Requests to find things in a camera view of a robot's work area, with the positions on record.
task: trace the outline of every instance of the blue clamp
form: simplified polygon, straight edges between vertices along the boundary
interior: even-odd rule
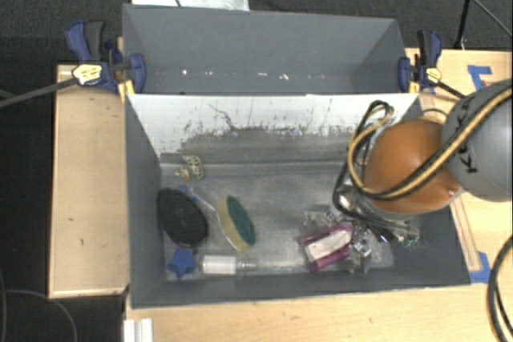
[[[119,81],[115,78],[115,72],[131,68],[134,91],[140,93],[146,81],[146,66],[144,65],[143,56],[141,54],[131,54],[128,56],[130,66],[123,64],[123,56],[113,42],[102,44],[103,27],[103,22],[78,20],[66,29],[67,45],[79,58],[80,65],[90,63],[89,67],[82,69],[82,71],[85,70],[87,74],[94,71],[94,74],[87,77],[87,80],[78,82],[79,85],[99,87],[117,93]],[[102,58],[103,48],[108,53],[108,62]]]
[[[417,37],[420,54],[415,55],[414,66],[407,57],[399,60],[398,84],[402,92],[409,90],[411,82],[417,83],[420,90],[438,85],[439,72],[436,65],[442,55],[442,38],[434,30],[419,30]]]
[[[177,248],[173,257],[168,262],[168,270],[174,272],[178,280],[185,274],[191,274],[196,268],[193,252],[191,249]]]

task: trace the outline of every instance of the blue object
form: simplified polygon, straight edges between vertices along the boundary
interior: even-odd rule
[[[479,260],[481,261],[481,271],[469,272],[471,282],[473,284],[488,284],[490,277],[490,264],[488,263],[487,254],[478,251]]]
[[[419,30],[417,32],[420,55],[416,55],[415,65],[412,66],[410,59],[402,57],[398,64],[399,90],[407,92],[410,82],[416,82],[420,90],[431,87],[431,94],[434,94],[433,87],[437,82],[430,80],[427,70],[436,67],[438,58],[442,55],[442,38],[434,30]]]
[[[181,280],[185,274],[192,273],[195,268],[196,262],[192,257],[192,249],[177,248],[168,263],[168,270],[174,272],[178,280]]]
[[[483,85],[481,84],[480,74],[491,74],[491,68],[489,66],[468,66],[469,74],[472,77],[472,82],[476,90],[481,90]]]
[[[66,29],[66,41],[70,50],[79,58],[80,64],[94,62],[95,65],[102,67],[100,81],[81,84],[81,86],[98,87],[117,93],[119,82],[111,73],[109,63],[100,61],[99,49],[102,46],[102,31],[102,22],[86,23],[83,20],[78,20]],[[123,56],[113,42],[106,42],[104,46],[109,52],[113,64],[119,64],[123,61]],[[134,91],[140,93],[146,81],[146,66],[143,56],[141,54],[131,54],[129,62],[131,64],[131,79],[134,83]]]

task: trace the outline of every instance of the gray bin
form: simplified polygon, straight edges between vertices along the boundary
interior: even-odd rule
[[[304,211],[314,203],[330,204],[345,145],[369,103],[389,102],[397,120],[420,114],[415,95],[390,93],[397,89],[397,60],[404,53],[395,22],[141,6],[125,6],[123,12],[125,51],[144,54],[145,93],[153,93],[130,95],[126,104],[133,308],[469,283],[449,209],[423,217],[419,246],[393,244],[393,264],[366,274],[341,272],[337,265],[308,273],[295,241]],[[217,23],[226,19],[238,35],[220,35]],[[309,28],[295,38],[301,47],[286,37],[276,44],[290,25]],[[337,40],[335,32],[341,35]],[[351,34],[363,37],[355,41]],[[193,39],[198,43],[189,44]],[[250,39],[258,43],[246,44]],[[259,75],[264,66],[267,75]],[[185,77],[196,72],[192,78],[180,74],[185,67]],[[315,70],[329,77],[316,78]],[[370,94],[378,92],[387,94]],[[192,275],[177,281],[170,275],[169,240],[157,220],[156,196],[161,188],[181,184],[173,171],[183,154],[204,159],[207,174],[192,184],[196,192],[209,201],[228,194],[241,200],[256,226],[250,255],[263,258],[265,269],[245,277]],[[270,250],[276,255],[266,258]]]
[[[125,54],[145,93],[394,93],[405,54],[393,19],[123,6]]]

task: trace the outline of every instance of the blue tape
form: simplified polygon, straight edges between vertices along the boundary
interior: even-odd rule
[[[481,271],[469,272],[471,282],[473,284],[488,284],[490,278],[490,264],[488,263],[487,254],[478,251],[479,260],[481,261]]]
[[[491,74],[491,68],[489,66],[468,66],[467,67],[469,74],[472,77],[472,82],[474,82],[474,87],[476,90],[481,90],[483,85],[481,84],[480,74]]]

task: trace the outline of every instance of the black carpet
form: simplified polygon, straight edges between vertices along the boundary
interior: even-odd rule
[[[130,0],[0,0],[0,91],[19,94],[55,80],[59,60],[73,59],[64,30],[78,19],[103,20],[106,37],[121,33]],[[512,0],[480,0],[511,31]],[[249,0],[254,10],[396,18],[406,46],[434,29],[451,47],[463,0]],[[474,3],[467,48],[511,50],[511,38]],[[0,268],[7,288],[44,293],[52,170],[51,96],[0,109]],[[66,301],[81,341],[120,340],[121,299]],[[7,340],[72,340],[67,318],[33,296],[8,297]]]

